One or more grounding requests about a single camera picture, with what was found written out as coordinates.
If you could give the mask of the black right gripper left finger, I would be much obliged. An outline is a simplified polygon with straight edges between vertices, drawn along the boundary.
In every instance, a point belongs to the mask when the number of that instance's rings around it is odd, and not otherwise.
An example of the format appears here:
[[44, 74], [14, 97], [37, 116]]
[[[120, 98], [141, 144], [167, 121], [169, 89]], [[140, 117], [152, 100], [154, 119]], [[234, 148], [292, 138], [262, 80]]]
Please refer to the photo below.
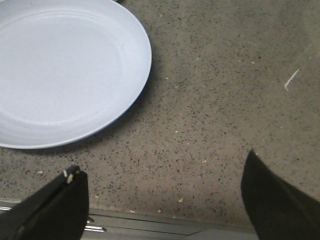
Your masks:
[[2, 240], [79, 240], [89, 217], [88, 175], [76, 165], [0, 215]]

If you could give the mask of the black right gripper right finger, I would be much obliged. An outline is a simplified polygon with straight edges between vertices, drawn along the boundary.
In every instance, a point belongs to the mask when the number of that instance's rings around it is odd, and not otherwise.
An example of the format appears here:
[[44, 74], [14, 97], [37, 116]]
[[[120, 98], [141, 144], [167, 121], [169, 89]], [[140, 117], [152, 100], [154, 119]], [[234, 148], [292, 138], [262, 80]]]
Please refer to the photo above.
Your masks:
[[320, 238], [320, 202], [274, 174], [254, 150], [246, 157], [240, 189], [260, 240]]

